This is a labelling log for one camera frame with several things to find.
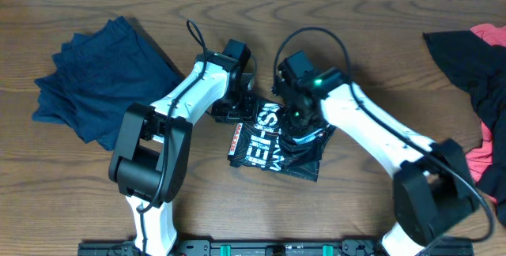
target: red cloth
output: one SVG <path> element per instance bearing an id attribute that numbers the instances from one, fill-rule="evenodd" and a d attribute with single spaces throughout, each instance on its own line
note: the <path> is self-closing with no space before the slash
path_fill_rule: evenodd
<path id="1" fill-rule="evenodd" d="M 470 29 L 476 36 L 482 38 L 491 46 L 506 47 L 506 26 L 496 28 L 492 24 L 480 24 Z M 481 133 L 483 134 L 483 144 L 480 149 L 473 149 L 466 154 L 467 166 L 471 171 L 471 176 L 475 182 L 479 181 L 485 169 L 492 164 L 492 132 L 482 122 Z"/>

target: crumpled blue cloth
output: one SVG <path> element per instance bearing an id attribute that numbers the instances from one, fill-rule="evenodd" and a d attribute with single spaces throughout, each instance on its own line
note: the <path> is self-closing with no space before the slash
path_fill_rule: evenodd
<path id="1" fill-rule="evenodd" d="M 74 34 L 53 61 L 56 72 L 35 80 L 40 106 L 32 119 L 66 124 L 106 150 L 133 102 L 149 105 L 182 81 L 124 17 L 92 36 Z"/>

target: wooden floor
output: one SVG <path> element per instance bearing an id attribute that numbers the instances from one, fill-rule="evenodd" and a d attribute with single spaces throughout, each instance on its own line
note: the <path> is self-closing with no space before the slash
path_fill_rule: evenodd
<path id="1" fill-rule="evenodd" d="M 436 141 L 465 150 L 481 142 L 469 96 L 439 71 L 423 32 L 506 24 L 506 0 L 0 0 L 0 254 L 72 255 L 83 240 L 134 235 L 130 207 L 108 179 L 111 153 L 84 144 L 66 126 L 33 122 L 33 80 L 55 71 L 51 55 L 74 32 L 96 32 L 118 16 L 136 20 L 182 73 L 199 45 L 185 20 L 198 22 L 207 45 L 247 42 L 259 60 L 259 94 L 272 98 L 271 69 L 282 40 L 297 28 L 327 27 L 346 43 L 356 80 L 381 107 Z M 305 49 L 322 68 L 342 67 L 336 46 L 304 34 L 284 55 Z M 215 239 L 380 237 L 395 222 L 391 181 L 355 141 L 337 131 L 312 183 L 226 160 L 233 126 L 203 116 L 194 128 L 188 173 L 175 201 L 176 228 Z M 475 213 L 452 231 L 478 237 Z M 475 245 L 505 255 L 506 232 Z"/>

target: black cloth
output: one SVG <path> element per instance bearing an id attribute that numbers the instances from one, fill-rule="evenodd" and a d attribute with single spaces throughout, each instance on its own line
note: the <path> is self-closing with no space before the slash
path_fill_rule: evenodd
<path id="1" fill-rule="evenodd" d="M 228 152 L 230 166 L 256 167 L 316 182 L 323 150 L 335 127 L 319 129 L 297 145 L 280 145 L 281 105 L 258 97 L 258 109 L 256 122 L 236 127 Z"/>
<path id="2" fill-rule="evenodd" d="M 436 64 L 470 94 L 474 111 L 493 133 L 493 163 L 477 186 L 497 199 L 498 217 L 506 224 L 506 48 L 492 47 L 471 31 L 429 33 L 424 39 Z"/>
<path id="3" fill-rule="evenodd" d="M 56 72 L 35 80 L 40 107 L 32 119 L 66 124 L 106 150 L 114 149 L 128 106 L 149 105 L 182 81 L 124 17 L 92 36 L 74 34 L 53 62 Z"/>

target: robotic arm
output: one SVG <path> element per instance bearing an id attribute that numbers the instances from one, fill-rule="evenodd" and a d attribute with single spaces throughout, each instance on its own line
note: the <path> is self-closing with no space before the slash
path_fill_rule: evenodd
<path id="1" fill-rule="evenodd" d="M 109 179 L 118 183 L 119 192 L 126 195 L 132 207 L 138 232 L 134 245 L 138 250 L 165 256 L 174 246 L 172 200 L 186 174 L 191 129 L 205 110 L 213 105 L 217 122 L 255 118 L 255 96 L 241 91 L 239 86 L 250 55 L 245 43 L 230 40 L 222 54 L 199 55 L 188 78 L 166 97 L 151 106 L 133 104 L 126 111 L 111 159 Z M 199 78 L 204 63 L 206 71 Z M 320 73 L 313 68 L 303 52 L 285 59 L 278 69 L 281 79 L 276 80 L 277 92 L 287 103 L 280 117 L 286 121 L 282 129 L 285 140 L 303 138 L 312 132 L 312 126 L 330 123 L 361 144 L 393 178 L 398 223 L 381 242 L 390 256 L 417 254 L 478 208 L 477 199 L 455 178 L 366 115 L 354 99 L 350 85 L 378 119 L 471 182 L 462 149 L 454 141 L 438 145 L 413 132 L 377 107 L 345 74 L 335 69 Z M 198 81 L 186 89 L 195 79 Z M 163 150 L 158 153 L 140 145 L 139 138 L 164 142 L 168 109 L 175 97 L 186 90 L 170 117 L 167 174 L 160 197 L 153 200 L 164 154 Z M 438 174 L 437 182 L 429 184 L 428 173 Z M 136 208 L 146 207 L 151 201 L 154 201 L 153 208 L 141 216 Z"/>

